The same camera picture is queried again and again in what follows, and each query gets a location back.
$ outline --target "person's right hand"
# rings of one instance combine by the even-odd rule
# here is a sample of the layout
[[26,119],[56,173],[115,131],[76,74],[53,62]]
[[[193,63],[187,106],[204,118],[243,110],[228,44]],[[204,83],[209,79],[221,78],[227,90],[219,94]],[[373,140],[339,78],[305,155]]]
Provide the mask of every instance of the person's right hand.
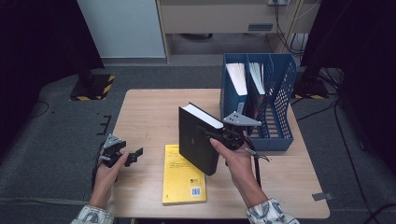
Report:
[[268,201],[252,171],[251,154],[244,149],[244,144],[237,150],[230,150],[221,142],[211,138],[213,148],[227,161],[233,184],[238,188],[247,208]]

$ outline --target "wrist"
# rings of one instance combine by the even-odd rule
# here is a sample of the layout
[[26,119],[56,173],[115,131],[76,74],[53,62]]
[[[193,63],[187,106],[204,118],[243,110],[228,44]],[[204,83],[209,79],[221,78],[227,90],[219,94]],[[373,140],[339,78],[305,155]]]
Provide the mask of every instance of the wrist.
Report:
[[241,194],[247,208],[268,201],[254,175],[238,178],[233,182]]
[[103,210],[106,210],[107,208],[107,201],[104,200],[104,197],[102,196],[98,196],[96,194],[93,194],[90,198],[90,201],[88,203],[88,205],[93,206],[93,207],[97,207]]

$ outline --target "blue file holder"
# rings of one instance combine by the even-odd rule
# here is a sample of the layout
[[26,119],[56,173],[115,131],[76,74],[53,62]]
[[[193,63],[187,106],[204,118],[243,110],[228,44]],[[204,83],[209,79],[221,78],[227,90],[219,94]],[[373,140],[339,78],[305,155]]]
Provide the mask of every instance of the blue file holder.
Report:
[[[249,63],[263,63],[265,97],[258,117],[258,120],[262,122],[262,126],[257,127],[248,138],[257,151],[288,150],[294,139],[288,123],[287,112],[297,74],[297,66],[291,54],[224,54],[223,76],[227,75],[226,63],[244,63],[247,76],[249,76],[250,72]],[[220,98],[220,111],[222,111],[221,102],[226,100]]]

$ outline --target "yellow book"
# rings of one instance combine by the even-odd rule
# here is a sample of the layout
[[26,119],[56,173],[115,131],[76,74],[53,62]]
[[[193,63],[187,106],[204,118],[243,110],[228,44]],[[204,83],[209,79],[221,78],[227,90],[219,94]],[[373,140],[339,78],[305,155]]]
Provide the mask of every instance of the yellow book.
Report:
[[204,202],[205,174],[178,153],[178,145],[166,145],[163,205]]

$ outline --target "hand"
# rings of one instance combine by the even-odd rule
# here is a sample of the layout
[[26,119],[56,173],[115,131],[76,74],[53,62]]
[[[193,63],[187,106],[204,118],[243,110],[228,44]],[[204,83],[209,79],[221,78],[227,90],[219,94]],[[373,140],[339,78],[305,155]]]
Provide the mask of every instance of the hand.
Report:
[[244,150],[248,145],[245,143],[237,150],[230,150],[216,139],[211,138],[210,143],[227,161],[233,184],[239,190],[247,208],[268,201],[268,197],[254,177],[251,166],[251,154]]
[[100,165],[96,173],[95,185],[89,205],[106,210],[108,199],[110,199],[111,196],[111,188],[116,181],[120,168],[127,159],[128,153],[126,152],[111,168],[106,167],[101,163],[101,159],[99,159],[98,164]]

